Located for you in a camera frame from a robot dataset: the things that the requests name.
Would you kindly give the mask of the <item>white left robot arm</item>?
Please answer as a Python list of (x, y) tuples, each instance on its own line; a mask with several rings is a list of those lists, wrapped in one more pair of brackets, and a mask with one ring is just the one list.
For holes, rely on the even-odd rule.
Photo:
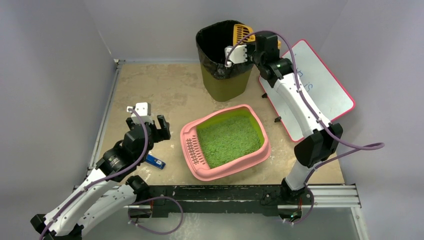
[(80, 240), (94, 226), (118, 209), (151, 198), (150, 186), (129, 174), (146, 161), (154, 144), (171, 138), (170, 124), (157, 116), (132, 113), (129, 130), (107, 150), (90, 174), (59, 206), (36, 214), (30, 223), (41, 240)]

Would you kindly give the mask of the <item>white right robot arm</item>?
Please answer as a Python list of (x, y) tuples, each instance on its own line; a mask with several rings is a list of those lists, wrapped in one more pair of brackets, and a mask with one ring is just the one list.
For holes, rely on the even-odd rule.
[(255, 48), (248, 50), (248, 59), (259, 69), (263, 97), (268, 98), (274, 108), (278, 102), (284, 102), (303, 135), (302, 141), (294, 147), (296, 161), (281, 182), (281, 196), (294, 198), (305, 191), (313, 171), (335, 153), (343, 128), (338, 123), (332, 124), (321, 113), (301, 84), (293, 51), (289, 51), (290, 58), (280, 56), (276, 33), (260, 31), (255, 34), (254, 44)]

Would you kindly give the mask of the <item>pink and green litter box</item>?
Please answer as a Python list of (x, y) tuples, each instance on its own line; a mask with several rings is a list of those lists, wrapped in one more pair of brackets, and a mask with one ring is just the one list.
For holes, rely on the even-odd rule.
[[(216, 168), (210, 168), (201, 150), (197, 128), (217, 123), (231, 116), (247, 116), (259, 129), (264, 142), (262, 147), (248, 155), (238, 158)], [(208, 182), (251, 168), (265, 161), (271, 154), (271, 145), (265, 128), (254, 110), (247, 104), (240, 104), (215, 111), (205, 117), (187, 123), (180, 131), (182, 153), (193, 176), (200, 181)]]

